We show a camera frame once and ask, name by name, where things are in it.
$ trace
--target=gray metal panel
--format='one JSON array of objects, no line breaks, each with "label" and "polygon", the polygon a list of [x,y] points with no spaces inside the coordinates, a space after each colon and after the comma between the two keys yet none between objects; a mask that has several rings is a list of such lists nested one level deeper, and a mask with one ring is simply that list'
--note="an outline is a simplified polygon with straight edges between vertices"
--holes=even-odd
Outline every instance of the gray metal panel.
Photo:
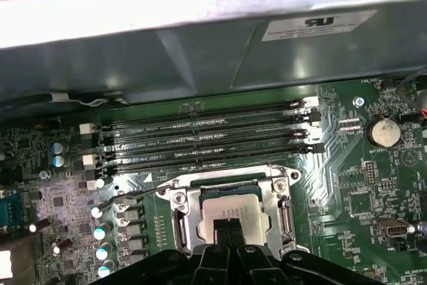
[{"label": "gray metal panel", "polygon": [[[129,102],[137,103],[360,77],[427,64],[426,0],[140,0],[140,6],[138,0],[129,5],[125,0],[98,5],[88,0],[78,8],[87,9],[87,15],[66,0],[56,2],[58,7],[50,11],[44,6],[54,3],[47,0],[29,0],[29,7],[20,7],[20,1],[0,2],[0,8],[10,9],[2,11],[7,22],[0,26],[2,47],[8,40],[17,45],[64,35],[80,37],[93,30],[95,34],[120,31],[114,29],[117,26],[133,30],[212,22],[3,49],[0,99],[50,91],[121,90]],[[314,11],[325,7],[329,9]],[[19,16],[18,8],[27,11]],[[362,8],[378,12],[351,33],[261,42],[271,20]],[[301,13],[266,16],[284,11]],[[224,21],[230,17],[240,19]],[[110,18],[112,25],[106,23]],[[116,20],[129,23],[135,18],[140,20],[137,25],[114,25]]]}]

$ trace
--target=electrolytic capacitor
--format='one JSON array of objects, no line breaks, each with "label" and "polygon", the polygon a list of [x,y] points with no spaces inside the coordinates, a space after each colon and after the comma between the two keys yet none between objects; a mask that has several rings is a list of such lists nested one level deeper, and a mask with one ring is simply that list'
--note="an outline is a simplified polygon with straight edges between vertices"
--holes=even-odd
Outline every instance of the electrolytic capacitor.
[{"label": "electrolytic capacitor", "polygon": [[95,237],[96,240],[103,240],[110,231],[110,225],[107,223],[102,223],[93,231],[93,237]]},{"label": "electrolytic capacitor", "polygon": [[0,161],[3,160],[11,160],[15,157],[13,152],[5,152],[4,150],[0,150]]},{"label": "electrolytic capacitor", "polygon": [[97,180],[95,180],[95,186],[96,188],[102,188],[105,186],[105,180],[103,178],[98,178]]},{"label": "electrolytic capacitor", "polygon": [[93,218],[96,218],[96,219],[101,218],[102,214],[103,214],[103,212],[101,210],[99,210],[99,208],[97,206],[96,207],[92,207],[92,209],[91,209],[91,215],[92,215]]},{"label": "electrolytic capacitor", "polygon": [[58,276],[54,276],[51,277],[46,283],[44,283],[43,285],[58,285],[59,284],[59,277]]},{"label": "electrolytic capacitor", "polygon": [[67,143],[53,143],[51,151],[55,155],[64,154],[68,152],[69,146]]},{"label": "electrolytic capacitor", "polygon": [[98,276],[100,278],[106,277],[111,273],[115,272],[115,262],[112,260],[106,260],[100,268],[98,268]]},{"label": "electrolytic capacitor", "polygon": [[46,227],[50,226],[50,224],[51,224],[51,222],[47,218],[44,218],[44,219],[38,221],[37,223],[31,224],[29,226],[29,231],[31,233],[40,232],[43,229],[45,229]]},{"label": "electrolytic capacitor", "polygon": [[111,254],[114,247],[111,243],[103,243],[100,248],[96,251],[96,258],[98,260],[106,260],[107,257]]},{"label": "electrolytic capacitor", "polygon": [[427,222],[419,222],[416,226],[418,233],[427,234]]},{"label": "electrolytic capacitor", "polygon": [[52,165],[55,167],[67,167],[70,163],[70,159],[67,155],[57,155],[52,159]]},{"label": "electrolytic capacitor", "polygon": [[56,246],[53,247],[52,251],[55,255],[59,255],[64,250],[66,250],[68,247],[73,245],[73,241],[71,239],[66,238],[62,242],[58,243]]}]

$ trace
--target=white label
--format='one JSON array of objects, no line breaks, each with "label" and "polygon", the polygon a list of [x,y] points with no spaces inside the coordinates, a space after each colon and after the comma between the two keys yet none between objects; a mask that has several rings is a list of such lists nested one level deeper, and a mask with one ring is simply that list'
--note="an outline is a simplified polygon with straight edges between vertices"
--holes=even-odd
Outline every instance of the white label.
[{"label": "white label", "polygon": [[262,41],[349,33],[376,12],[377,10],[368,10],[272,21],[268,24]]}]

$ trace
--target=green circuit board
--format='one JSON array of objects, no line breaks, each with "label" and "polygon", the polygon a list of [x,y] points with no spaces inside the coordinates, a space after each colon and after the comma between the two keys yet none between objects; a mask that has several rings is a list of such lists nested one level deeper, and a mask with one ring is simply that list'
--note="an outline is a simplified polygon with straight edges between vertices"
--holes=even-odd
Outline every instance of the green circuit board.
[{"label": "green circuit board", "polygon": [[[168,202],[144,197],[137,205],[143,215],[136,217],[138,222],[143,220],[141,235],[128,239],[119,233],[113,210],[99,219],[91,216],[99,202],[120,193],[149,190],[190,172],[260,164],[279,164],[302,173],[291,188],[299,245],[387,284],[427,282],[427,254],[416,247],[416,239],[424,235],[405,236],[404,250],[397,250],[374,223],[385,218],[404,218],[413,224],[427,220],[422,125],[402,121],[402,115],[413,115],[414,110],[402,102],[395,88],[384,88],[382,81],[357,79],[91,110],[28,119],[22,121],[21,129],[3,129],[1,137],[10,142],[15,160],[7,171],[0,171],[0,179],[19,176],[11,188],[21,195],[22,225],[36,216],[52,221],[43,231],[44,255],[37,263],[35,283],[73,273],[76,284],[90,284],[98,279],[102,261],[95,251],[102,242],[114,244],[112,260],[117,268],[134,262],[127,256],[130,240],[137,240],[132,249],[141,253],[135,261],[175,247]],[[406,90],[417,99],[415,85]],[[322,144],[324,152],[304,154],[289,148],[290,139],[281,137],[280,132],[289,128],[280,123],[284,116],[280,106],[314,96],[319,99],[322,135],[319,141],[299,144]],[[363,99],[361,106],[355,104],[357,97]],[[374,146],[367,138],[366,128],[378,117],[394,119],[399,126],[400,137],[391,147]],[[85,123],[97,129],[81,135],[79,126]],[[197,145],[193,140],[189,143],[189,137],[214,143]],[[66,166],[52,165],[51,146],[58,141],[69,146]],[[110,169],[102,188],[89,187],[87,173],[98,169],[84,168],[83,155],[101,156]],[[51,177],[41,180],[43,170]],[[93,230],[102,222],[113,230],[100,242]],[[55,238],[72,238],[73,247],[53,256]]]}]

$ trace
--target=wire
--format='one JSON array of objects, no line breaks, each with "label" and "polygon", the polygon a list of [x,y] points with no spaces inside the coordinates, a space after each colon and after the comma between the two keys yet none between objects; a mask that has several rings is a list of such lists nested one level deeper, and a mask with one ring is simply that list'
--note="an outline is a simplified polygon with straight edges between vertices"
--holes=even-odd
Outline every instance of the wire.
[{"label": "wire", "polygon": [[107,210],[108,208],[110,208],[111,205],[116,200],[120,200],[120,199],[124,199],[124,198],[134,200],[134,199],[140,198],[140,197],[145,196],[145,195],[154,194],[157,192],[163,192],[163,191],[165,191],[171,187],[172,187],[171,185],[166,185],[166,186],[162,186],[162,187],[153,188],[152,190],[136,191],[136,192],[130,192],[127,194],[117,195],[117,196],[110,198],[106,202],[98,204],[96,207],[100,212],[102,212],[103,210]]},{"label": "wire", "polygon": [[402,101],[404,101],[405,103],[407,103],[409,106],[415,108],[418,112],[421,113],[422,117],[427,118],[427,109],[420,107],[416,101],[413,101],[410,97],[408,97],[405,93],[404,93],[404,88],[406,85],[408,85],[411,81],[414,81],[417,77],[421,76],[421,75],[425,75],[427,73],[427,66],[416,71],[415,73],[413,73],[412,75],[409,75],[408,77],[404,78],[399,85],[396,88],[396,92],[398,93],[398,95],[400,96],[400,99],[402,99]]}]

